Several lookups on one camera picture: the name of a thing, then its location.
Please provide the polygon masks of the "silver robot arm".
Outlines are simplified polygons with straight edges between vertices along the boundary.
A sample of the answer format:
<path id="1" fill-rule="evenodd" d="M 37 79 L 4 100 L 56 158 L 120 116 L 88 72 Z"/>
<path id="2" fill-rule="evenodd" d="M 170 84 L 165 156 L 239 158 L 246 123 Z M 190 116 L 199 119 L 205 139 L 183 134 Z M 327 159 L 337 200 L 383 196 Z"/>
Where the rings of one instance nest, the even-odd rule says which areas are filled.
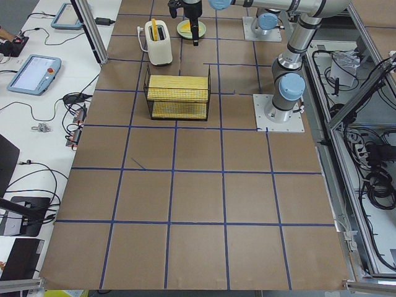
<path id="1" fill-rule="evenodd" d="M 283 21 L 279 19 L 281 10 L 258 7 L 256 16 L 250 26 L 251 32 L 256 35 L 266 35 L 271 30 L 284 30 Z"/>
<path id="2" fill-rule="evenodd" d="M 299 12 L 298 23 L 288 40 L 287 48 L 273 62 L 275 92 L 264 107 L 265 116 L 274 123 L 289 121 L 295 103 L 302 97 L 306 83 L 300 76 L 301 57 L 306 53 L 322 19 L 347 8 L 350 1 L 210 1 L 215 10 L 231 5 Z"/>

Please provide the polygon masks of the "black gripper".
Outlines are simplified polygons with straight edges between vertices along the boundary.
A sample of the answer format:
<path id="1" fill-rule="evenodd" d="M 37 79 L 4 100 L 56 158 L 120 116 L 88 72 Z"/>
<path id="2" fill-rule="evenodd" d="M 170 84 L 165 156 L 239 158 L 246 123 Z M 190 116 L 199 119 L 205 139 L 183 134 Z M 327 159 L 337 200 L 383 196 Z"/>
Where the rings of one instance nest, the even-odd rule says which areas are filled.
<path id="1" fill-rule="evenodd" d="M 198 18 L 202 15 L 202 1 L 201 0 L 182 0 L 182 7 L 184 15 L 190 19 L 190 29 L 192 34 L 192 42 L 194 46 L 199 45 L 199 21 Z"/>

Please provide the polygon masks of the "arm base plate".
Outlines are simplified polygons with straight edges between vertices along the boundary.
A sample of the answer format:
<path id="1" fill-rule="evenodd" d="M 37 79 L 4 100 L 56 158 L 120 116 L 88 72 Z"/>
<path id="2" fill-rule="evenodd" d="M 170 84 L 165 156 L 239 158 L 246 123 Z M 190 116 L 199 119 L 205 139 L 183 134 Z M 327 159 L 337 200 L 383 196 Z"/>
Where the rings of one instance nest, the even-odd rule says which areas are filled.
<path id="1" fill-rule="evenodd" d="M 279 28 L 263 30 L 258 26 L 257 17 L 243 17 L 244 39 L 248 41 L 281 42 Z"/>
<path id="2" fill-rule="evenodd" d="M 280 111 L 273 106 L 272 94 L 253 94 L 256 129 L 258 132 L 304 133 L 299 106 Z"/>

